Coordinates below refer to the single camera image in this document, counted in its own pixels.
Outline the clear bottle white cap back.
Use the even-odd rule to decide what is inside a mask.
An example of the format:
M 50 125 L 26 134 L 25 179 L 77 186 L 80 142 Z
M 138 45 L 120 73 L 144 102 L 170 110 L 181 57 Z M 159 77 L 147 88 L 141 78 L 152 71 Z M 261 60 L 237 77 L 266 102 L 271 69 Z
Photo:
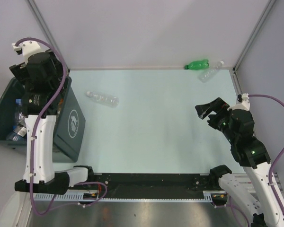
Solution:
M 211 80 L 219 71 L 220 69 L 224 66 L 224 61 L 219 61 L 217 62 L 214 66 L 212 66 L 211 68 L 205 70 L 204 72 L 202 72 L 199 76 L 198 79 L 203 82 L 206 83 L 209 80 Z

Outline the clear bottle blue label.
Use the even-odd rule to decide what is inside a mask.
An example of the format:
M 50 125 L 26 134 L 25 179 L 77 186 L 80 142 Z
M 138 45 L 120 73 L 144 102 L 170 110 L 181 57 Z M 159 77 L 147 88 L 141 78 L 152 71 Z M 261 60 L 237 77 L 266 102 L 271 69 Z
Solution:
M 25 126 L 25 117 L 23 114 L 22 100 L 20 98 L 16 99 L 15 124 Z

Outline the orange label bottle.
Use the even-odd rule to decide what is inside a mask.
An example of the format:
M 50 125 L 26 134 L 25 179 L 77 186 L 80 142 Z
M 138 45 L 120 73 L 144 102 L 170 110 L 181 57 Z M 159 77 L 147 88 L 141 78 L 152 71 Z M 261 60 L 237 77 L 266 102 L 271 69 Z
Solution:
M 57 106 L 57 114 L 60 114 L 61 112 L 61 109 L 62 109 L 62 104 L 63 104 L 63 99 L 61 99 L 58 103 L 58 106 Z

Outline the clear bottle black cap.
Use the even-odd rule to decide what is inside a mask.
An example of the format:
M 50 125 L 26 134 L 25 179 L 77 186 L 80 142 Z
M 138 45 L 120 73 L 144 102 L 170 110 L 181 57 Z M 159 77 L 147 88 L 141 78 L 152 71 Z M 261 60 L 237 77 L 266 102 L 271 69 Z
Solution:
M 22 125 L 18 125 L 17 127 L 14 127 L 14 130 L 7 135 L 6 140 L 7 141 L 26 141 L 26 134 L 27 134 L 26 127 Z

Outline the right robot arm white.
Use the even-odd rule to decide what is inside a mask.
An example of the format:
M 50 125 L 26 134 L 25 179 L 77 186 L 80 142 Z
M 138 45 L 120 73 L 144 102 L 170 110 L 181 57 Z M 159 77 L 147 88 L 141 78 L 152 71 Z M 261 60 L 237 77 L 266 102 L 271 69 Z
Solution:
M 243 167 L 254 190 L 253 197 L 237 182 L 225 166 L 210 170 L 209 185 L 223 189 L 246 215 L 249 227 L 284 227 L 284 198 L 273 173 L 273 162 L 265 145 L 254 135 L 254 120 L 250 112 L 249 95 L 238 95 L 230 106 L 221 98 L 196 105 L 198 117 L 208 117 L 208 125 L 220 131 L 231 146 L 234 160 Z

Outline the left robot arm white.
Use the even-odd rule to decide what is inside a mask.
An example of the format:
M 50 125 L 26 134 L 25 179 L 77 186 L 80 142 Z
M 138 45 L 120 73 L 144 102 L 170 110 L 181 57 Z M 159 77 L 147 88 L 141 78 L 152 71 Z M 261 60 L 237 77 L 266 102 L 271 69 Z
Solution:
M 50 50 L 31 54 L 25 66 L 14 65 L 10 70 L 16 79 L 24 81 L 22 105 L 27 127 L 27 166 L 15 190 L 65 194 L 77 184 L 92 188 L 95 177 L 90 166 L 74 166 L 63 172 L 53 169 L 54 128 L 59 101 L 70 88 L 68 70 Z

